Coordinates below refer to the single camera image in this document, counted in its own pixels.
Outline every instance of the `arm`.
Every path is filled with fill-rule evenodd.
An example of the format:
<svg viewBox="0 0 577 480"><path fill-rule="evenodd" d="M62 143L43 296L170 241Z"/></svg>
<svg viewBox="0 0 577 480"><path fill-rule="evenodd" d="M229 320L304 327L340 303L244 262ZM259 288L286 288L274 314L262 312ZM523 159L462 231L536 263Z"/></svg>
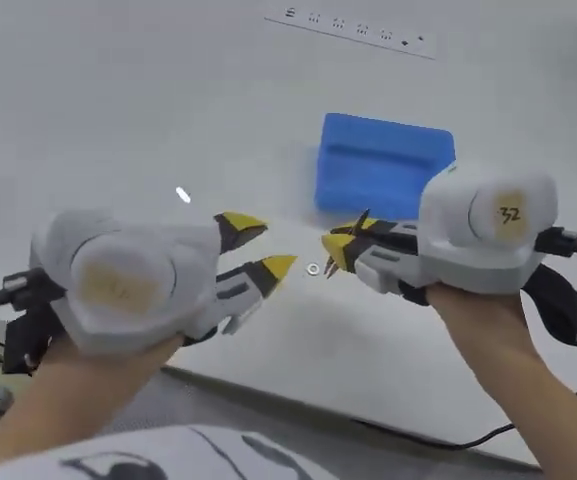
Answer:
<svg viewBox="0 0 577 480"><path fill-rule="evenodd" d="M178 336L140 355L84 358L68 338L55 342L0 420L0 462L91 437L182 343Z"/></svg>
<svg viewBox="0 0 577 480"><path fill-rule="evenodd" d="M519 297L433 287L429 300L486 392L506 412L552 480L577 478L577 396L530 340Z"/></svg>

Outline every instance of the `cable connector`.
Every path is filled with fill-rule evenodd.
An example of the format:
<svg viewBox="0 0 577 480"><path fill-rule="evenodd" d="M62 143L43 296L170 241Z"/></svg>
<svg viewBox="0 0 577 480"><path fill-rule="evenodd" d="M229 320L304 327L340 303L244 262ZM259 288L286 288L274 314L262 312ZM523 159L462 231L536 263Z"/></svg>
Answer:
<svg viewBox="0 0 577 480"><path fill-rule="evenodd" d="M537 235L535 251L570 258L577 253L577 232L550 227Z"/></svg>
<svg viewBox="0 0 577 480"><path fill-rule="evenodd" d="M50 303L62 298L66 290L56 284L42 268L33 268L25 272L4 277L1 296L7 297L16 311Z"/></svg>

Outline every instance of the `printed number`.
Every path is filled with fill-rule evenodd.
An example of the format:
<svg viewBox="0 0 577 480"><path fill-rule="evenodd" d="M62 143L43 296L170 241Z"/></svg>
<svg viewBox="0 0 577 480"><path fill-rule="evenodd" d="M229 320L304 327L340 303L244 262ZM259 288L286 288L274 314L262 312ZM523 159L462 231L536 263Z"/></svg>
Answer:
<svg viewBox="0 0 577 480"><path fill-rule="evenodd" d="M521 220L519 215L519 209L516 207L501 207L499 213L504 217L503 224L506 225L508 222L516 222Z"/></svg>

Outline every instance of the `small metal washer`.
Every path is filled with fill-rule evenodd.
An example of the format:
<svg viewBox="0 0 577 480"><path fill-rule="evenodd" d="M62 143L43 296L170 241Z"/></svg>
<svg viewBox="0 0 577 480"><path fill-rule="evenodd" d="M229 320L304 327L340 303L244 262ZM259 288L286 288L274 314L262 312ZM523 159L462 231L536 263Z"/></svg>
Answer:
<svg viewBox="0 0 577 480"><path fill-rule="evenodd" d="M306 266L306 272L308 272L308 275L312 276L312 277L316 277L317 275L319 275L319 265L317 265L316 263L309 263Z"/></svg>

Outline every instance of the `white sleeve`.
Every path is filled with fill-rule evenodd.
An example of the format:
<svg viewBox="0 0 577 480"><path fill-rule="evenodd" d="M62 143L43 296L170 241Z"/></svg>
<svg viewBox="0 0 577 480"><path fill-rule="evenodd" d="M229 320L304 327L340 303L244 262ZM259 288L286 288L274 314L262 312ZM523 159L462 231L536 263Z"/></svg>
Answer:
<svg viewBox="0 0 577 480"><path fill-rule="evenodd" d="M0 480L335 480L261 435L176 426L110 435L0 465Z"/></svg>

